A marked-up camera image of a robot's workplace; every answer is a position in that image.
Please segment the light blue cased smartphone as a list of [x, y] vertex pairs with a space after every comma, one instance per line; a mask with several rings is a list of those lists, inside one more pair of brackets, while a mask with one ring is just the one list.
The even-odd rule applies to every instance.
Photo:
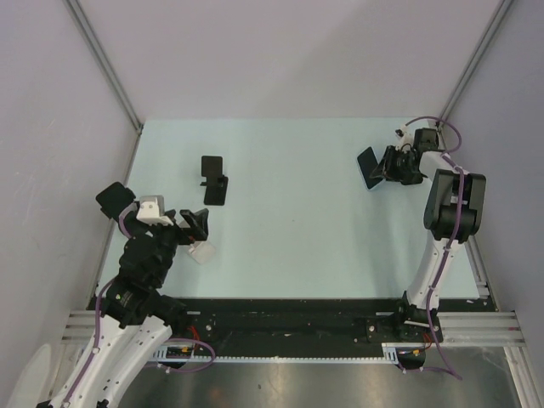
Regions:
[[372, 147], [367, 147], [357, 156], [357, 164], [367, 190], [375, 189], [384, 181], [383, 176], [377, 173], [378, 161]]

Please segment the black round-base phone holder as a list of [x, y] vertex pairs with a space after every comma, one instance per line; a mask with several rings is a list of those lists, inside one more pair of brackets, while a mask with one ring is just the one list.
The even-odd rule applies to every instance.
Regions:
[[114, 182], [98, 193], [95, 200], [100, 205], [100, 211], [117, 222], [121, 212], [134, 203], [135, 194], [124, 184]]

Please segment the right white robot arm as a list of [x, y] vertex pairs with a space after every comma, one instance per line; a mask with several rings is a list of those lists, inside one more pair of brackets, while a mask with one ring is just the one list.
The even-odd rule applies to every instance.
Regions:
[[365, 337], [370, 343], [415, 343], [439, 339], [440, 287], [456, 253], [480, 228], [486, 178], [456, 165], [439, 146], [432, 128], [409, 133], [397, 130], [399, 142], [386, 147], [377, 158], [372, 148], [359, 154], [357, 162], [365, 186], [381, 182], [419, 185], [425, 179], [431, 189], [423, 212], [428, 239], [416, 276], [388, 316], [366, 319]]

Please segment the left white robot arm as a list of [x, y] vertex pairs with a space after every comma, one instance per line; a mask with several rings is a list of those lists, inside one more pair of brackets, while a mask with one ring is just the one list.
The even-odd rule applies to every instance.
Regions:
[[140, 224], [123, 248], [119, 270], [100, 290], [94, 330], [60, 391], [43, 407], [116, 407], [156, 349], [188, 329], [187, 309], [160, 294], [179, 247], [205, 242], [209, 211], [172, 211], [165, 224]]

